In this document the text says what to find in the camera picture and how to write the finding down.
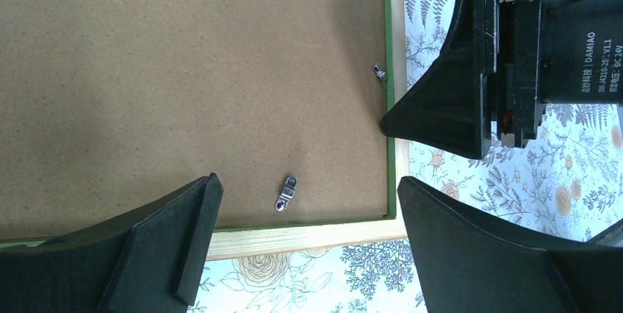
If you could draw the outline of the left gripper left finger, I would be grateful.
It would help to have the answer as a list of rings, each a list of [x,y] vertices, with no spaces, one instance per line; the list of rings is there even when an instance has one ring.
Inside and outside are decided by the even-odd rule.
[[[102,223],[1,250],[3,312],[185,312],[223,186],[215,174]]]

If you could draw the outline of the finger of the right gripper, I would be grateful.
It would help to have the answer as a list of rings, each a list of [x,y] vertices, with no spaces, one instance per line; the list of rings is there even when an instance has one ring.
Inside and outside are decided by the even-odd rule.
[[[596,236],[588,240],[587,243],[621,248],[623,243],[622,227],[623,219],[601,231]]]

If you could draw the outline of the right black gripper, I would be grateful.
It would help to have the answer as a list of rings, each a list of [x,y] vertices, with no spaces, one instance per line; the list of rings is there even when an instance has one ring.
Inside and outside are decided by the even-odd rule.
[[[546,110],[539,96],[544,14],[544,0],[456,0],[439,56],[381,119],[383,134],[484,158],[488,77],[497,64],[497,136],[507,148],[525,148]]]

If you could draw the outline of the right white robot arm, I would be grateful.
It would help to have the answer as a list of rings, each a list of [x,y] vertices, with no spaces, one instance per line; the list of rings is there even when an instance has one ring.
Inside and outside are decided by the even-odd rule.
[[[455,0],[381,120],[414,176],[548,234],[622,243],[622,0]]]

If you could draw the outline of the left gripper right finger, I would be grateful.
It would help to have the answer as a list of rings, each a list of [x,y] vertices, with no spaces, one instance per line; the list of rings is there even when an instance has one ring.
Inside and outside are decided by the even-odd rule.
[[[397,194],[429,312],[622,310],[622,247],[527,229],[412,176]]]

